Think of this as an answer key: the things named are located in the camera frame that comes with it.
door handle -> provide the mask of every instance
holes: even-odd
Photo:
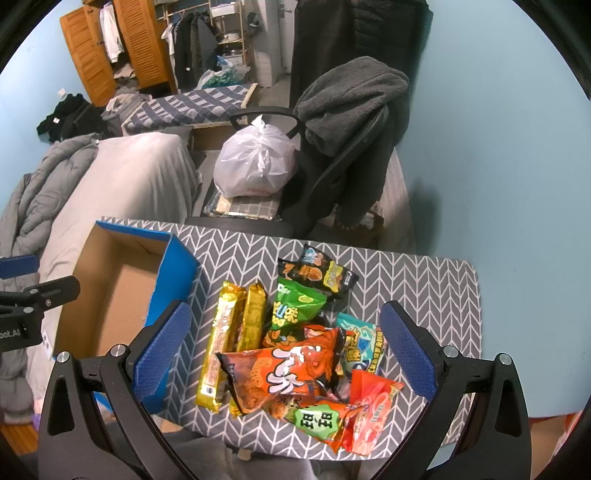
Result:
[[[285,8],[285,4],[279,4],[279,18],[285,18],[285,13],[293,13],[291,8]]]

gray chevron tablecloth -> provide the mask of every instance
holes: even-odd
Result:
[[[385,431],[369,457],[341,451],[335,455],[324,443],[297,430],[292,424],[270,418],[259,411],[233,419],[228,407],[220,413],[195,405],[195,393],[217,297],[223,280],[248,285],[263,283],[270,298],[277,288],[277,257],[295,259],[303,243],[244,233],[224,232],[173,223],[144,220],[107,221],[176,234],[201,267],[189,298],[193,322],[177,354],[168,381],[166,417],[187,429],[217,437],[228,445],[257,452],[318,460],[357,460],[389,457],[413,426],[425,405],[422,397],[405,387],[397,396]],[[359,282],[339,311],[366,322],[379,322],[379,310],[388,300],[398,300],[409,315],[427,327],[441,345],[454,345],[465,356],[481,353],[480,291],[474,268],[465,261],[447,258],[378,252],[332,244],[315,244],[340,265],[359,274]],[[337,310],[328,312],[334,320]],[[382,376],[406,383],[400,366],[387,349]],[[465,396],[444,443],[455,442],[462,431],[470,406]]]

wooden floor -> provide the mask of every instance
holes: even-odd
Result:
[[[37,431],[32,424],[4,425],[0,427],[0,433],[17,455],[37,451]]]

blue patterned bedding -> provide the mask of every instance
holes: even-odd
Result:
[[[128,134],[139,134],[165,127],[226,122],[243,103],[248,103],[247,97],[255,87],[256,84],[233,85],[156,98],[142,103],[123,128]]]

chair armrest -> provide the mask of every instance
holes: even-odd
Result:
[[[289,223],[272,220],[228,217],[187,217],[184,223],[185,225],[204,226],[230,232],[254,233],[264,236],[293,238],[294,235],[294,229]]]
[[[239,119],[245,116],[248,120],[248,123],[250,124],[250,122],[252,122],[252,120],[254,120],[259,115],[280,115],[293,118],[296,122],[295,127],[286,133],[287,138],[289,139],[294,138],[298,133],[304,135],[306,131],[306,126],[300,121],[299,118],[297,118],[297,115],[294,114],[293,110],[291,108],[285,108],[282,106],[249,106],[242,108],[230,116],[230,122],[234,129],[238,131],[246,126],[239,124]]]

